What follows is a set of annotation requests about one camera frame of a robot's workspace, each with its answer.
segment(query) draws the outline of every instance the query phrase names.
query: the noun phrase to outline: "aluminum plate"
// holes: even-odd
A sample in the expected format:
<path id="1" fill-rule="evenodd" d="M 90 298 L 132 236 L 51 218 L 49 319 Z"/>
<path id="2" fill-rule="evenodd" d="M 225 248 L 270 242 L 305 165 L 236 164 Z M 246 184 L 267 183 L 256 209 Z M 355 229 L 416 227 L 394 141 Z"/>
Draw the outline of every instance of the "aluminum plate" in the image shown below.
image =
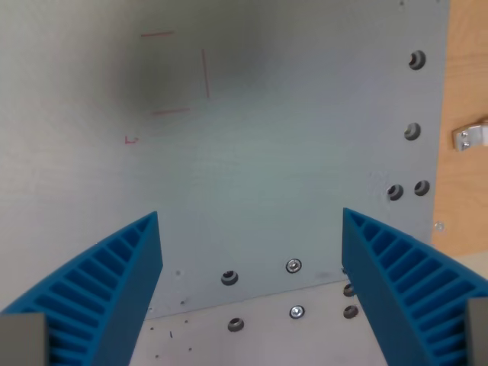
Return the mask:
<path id="1" fill-rule="evenodd" d="M 152 210 L 149 318 L 343 279 L 343 207 L 430 241 L 447 1 L 0 9 L 0 305 Z"/>

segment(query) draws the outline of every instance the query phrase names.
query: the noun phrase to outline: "countersunk hole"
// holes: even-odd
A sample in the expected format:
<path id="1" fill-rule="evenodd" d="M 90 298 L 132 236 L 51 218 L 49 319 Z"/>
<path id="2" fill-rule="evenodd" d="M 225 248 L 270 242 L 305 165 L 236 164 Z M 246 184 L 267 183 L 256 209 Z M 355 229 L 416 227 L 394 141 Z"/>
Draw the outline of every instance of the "countersunk hole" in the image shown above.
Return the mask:
<path id="1" fill-rule="evenodd" d="M 390 201 L 397 201 L 403 196 L 403 187 L 401 185 L 392 185 L 387 191 Z"/>
<path id="2" fill-rule="evenodd" d="M 350 305 L 344 309 L 344 317 L 346 319 L 352 319 L 359 314 L 359 309 L 355 305 Z"/>
<path id="3" fill-rule="evenodd" d="M 417 196 L 425 196 L 430 190 L 430 183 L 428 181 L 420 181 L 415 185 L 415 194 Z"/>
<path id="4" fill-rule="evenodd" d="M 408 141 L 413 141 L 413 140 L 417 140 L 419 138 L 421 132 L 422 132 L 422 129 L 420 128 L 420 125 L 418 123 L 414 122 L 412 124 L 409 124 L 406 127 L 406 130 L 403 133 L 403 135 L 405 136 L 405 138 Z"/>
<path id="5" fill-rule="evenodd" d="M 424 67 L 427 57 L 423 51 L 415 51 L 410 55 L 409 66 L 412 70 L 420 70 Z"/>
<path id="6" fill-rule="evenodd" d="M 345 285 L 342 293 L 346 297 L 353 297 L 354 296 L 354 287 L 352 286 L 352 284 Z"/>
<path id="7" fill-rule="evenodd" d="M 233 318 L 229 321 L 227 328 L 231 332 L 238 332 L 239 330 L 242 330 L 242 328 L 244 328 L 244 320 L 242 320 L 241 318 Z"/>
<path id="8" fill-rule="evenodd" d="M 227 271 L 222 274 L 220 281 L 226 286 L 232 286 L 239 280 L 239 275 L 235 271 Z"/>

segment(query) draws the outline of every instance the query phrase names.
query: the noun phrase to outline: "metal bracket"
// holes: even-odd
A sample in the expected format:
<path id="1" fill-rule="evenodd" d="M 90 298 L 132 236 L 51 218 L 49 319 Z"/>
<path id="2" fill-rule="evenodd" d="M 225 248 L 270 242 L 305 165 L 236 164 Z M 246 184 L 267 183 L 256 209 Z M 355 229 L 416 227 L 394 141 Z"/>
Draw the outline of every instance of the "metal bracket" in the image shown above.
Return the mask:
<path id="1" fill-rule="evenodd" d="M 454 147 L 464 151 L 473 146 L 488 146 L 488 118 L 453 131 Z"/>

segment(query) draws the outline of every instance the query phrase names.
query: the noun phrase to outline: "red pen marking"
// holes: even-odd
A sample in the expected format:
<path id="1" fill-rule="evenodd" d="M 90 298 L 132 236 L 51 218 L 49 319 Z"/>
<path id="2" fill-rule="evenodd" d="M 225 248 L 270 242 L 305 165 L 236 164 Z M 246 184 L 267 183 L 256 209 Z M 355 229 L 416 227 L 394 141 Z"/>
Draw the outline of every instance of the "red pen marking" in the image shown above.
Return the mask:
<path id="1" fill-rule="evenodd" d="M 167 32 L 159 32 L 159 33 L 146 33 L 146 34 L 141 34 L 141 37 L 167 37 L 167 36 L 172 36 L 175 34 L 174 30 L 169 30 Z"/>
<path id="2" fill-rule="evenodd" d="M 207 55 L 205 54 L 205 49 L 202 49 L 201 51 L 201 62 L 204 66 L 205 91 L 207 93 L 207 98 L 210 99 L 210 83 L 208 82 Z"/>
<path id="3" fill-rule="evenodd" d="M 129 143 L 136 143 L 137 141 L 139 141 L 139 139 L 138 139 L 137 137 L 134 139 L 134 141 L 129 141 L 129 140 L 127 139 L 127 136 L 125 136 L 125 144 L 126 144 L 126 145 L 128 145 Z"/>
<path id="4" fill-rule="evenodd" d="M 155 111 L 152 113 L 153 116 L 165 116 L 167 114 L 175 114 L 175 113 L 182 113 L 188 112 L 190 108 L 179 108 L 179 109 L 165 109 L 164 111 Z"/>

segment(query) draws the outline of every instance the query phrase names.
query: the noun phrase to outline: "screw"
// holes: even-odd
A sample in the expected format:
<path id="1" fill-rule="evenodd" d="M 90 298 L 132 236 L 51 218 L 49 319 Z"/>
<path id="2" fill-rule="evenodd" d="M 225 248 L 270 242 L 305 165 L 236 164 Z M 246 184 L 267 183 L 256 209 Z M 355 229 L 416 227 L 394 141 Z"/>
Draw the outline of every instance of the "screw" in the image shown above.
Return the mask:
<path id="1" fill-rule="evenodd" d="M 434 228 L 437 230 L 437 231 L 444 231 L 444 223 L 441 222 L 441 221 L 438 221 L 437 223 L 434 224 Z"/>
<path id="2" fill-rule="evenodd" d="M 302 268 L 302 262 L 299 259 L 290 259 L 287 263 L 288 273 L 297 273 Z"/>
<path id="3" fill-rule="evenodd" d="M 305 309 L 300 306 L 296 305 L 290 309 L 290 318 L 291 319 L 299 319 L 305 314 Z"/>

